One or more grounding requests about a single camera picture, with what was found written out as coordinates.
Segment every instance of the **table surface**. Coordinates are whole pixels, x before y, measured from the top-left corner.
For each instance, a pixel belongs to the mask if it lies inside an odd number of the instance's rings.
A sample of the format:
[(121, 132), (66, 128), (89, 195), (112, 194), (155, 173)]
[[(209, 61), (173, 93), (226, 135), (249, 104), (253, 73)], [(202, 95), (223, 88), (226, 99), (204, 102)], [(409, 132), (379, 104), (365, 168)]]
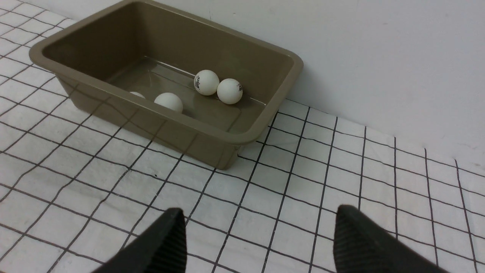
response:
[(87, 273), (164, 210), (187, 272), (335, 272), (340, 204), (451, 272), (485, 272), (485, 170), (286, 100), (219, 171), (78, 110), (30, 47), (75, 21), (0, 1), (0, 271)]

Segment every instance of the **white wall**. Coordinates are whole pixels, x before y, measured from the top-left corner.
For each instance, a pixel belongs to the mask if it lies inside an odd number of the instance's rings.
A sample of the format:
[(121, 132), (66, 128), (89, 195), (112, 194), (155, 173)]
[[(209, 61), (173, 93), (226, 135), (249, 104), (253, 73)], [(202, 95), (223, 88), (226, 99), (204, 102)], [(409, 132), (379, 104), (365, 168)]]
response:
[[(80, 19), (118, 0), (27, 0)], [(305, 62), (291, 98), (485, 166), (485, 1), (158, 0)]]

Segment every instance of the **grid paper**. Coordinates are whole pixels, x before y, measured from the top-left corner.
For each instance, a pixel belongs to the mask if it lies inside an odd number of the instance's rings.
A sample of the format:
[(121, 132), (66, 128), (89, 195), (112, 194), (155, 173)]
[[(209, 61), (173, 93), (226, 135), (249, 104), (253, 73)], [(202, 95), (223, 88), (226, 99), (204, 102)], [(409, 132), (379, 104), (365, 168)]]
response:
[(0, 1), (0, 271), (91, 272), (169, 207), (187, 272), (335, 272), (338, 205), (451, 272), (485, 273), (485, 170), (286, 100), (215, 170), (88, 115), (28, 50), (73, 20)]

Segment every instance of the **ping pong ball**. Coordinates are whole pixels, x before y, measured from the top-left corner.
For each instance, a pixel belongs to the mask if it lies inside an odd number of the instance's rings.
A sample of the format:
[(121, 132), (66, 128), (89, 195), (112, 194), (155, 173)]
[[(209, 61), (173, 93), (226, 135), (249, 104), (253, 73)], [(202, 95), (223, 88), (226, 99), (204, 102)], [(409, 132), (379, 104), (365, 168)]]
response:
[(234, 79), (225, 79), (217, 87), (217, 96), (225, 104), (235, 104), (243, 96), (243, 86)]
[(155, 103), (174, 110), (177, 113), (182, 113), (183, 110), (182, 100), (173, 93), (163, 93), (158, 95), (155, 99)]
[(194, 87), (201, 95), (210, 96), (217, 91), (219, 77), (210, 70), (202, 70), (195, 75)]
[(145, 96), (144, 96), (144, 95), (142, 95), (142, 94), (140, 94), (140, 93), (138, 93), (138, 92), (130, 92), (130, 93), (131, 93), (131, 94), (133, 94), (133, 95), (135, 95), (135, 96), (138, 96), (138, 97), (140, 97), (140, 98), (145, 98)]

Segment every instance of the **brown plastic tub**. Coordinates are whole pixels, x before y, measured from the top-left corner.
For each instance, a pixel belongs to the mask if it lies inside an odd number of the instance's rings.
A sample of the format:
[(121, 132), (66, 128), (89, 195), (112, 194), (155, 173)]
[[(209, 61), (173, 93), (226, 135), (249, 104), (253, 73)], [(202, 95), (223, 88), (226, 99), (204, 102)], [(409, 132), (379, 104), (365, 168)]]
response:
[[(34, 45), (30, 58), (79, 109), (218, 169), (260, 136), (303, 68), (290, 51), (151, 0), (89, 16)], [(241, 101), (198, 94), (203, 69), (241, 82)], [(182, 99), (182, 114), (153, 102), (164, 92)]]

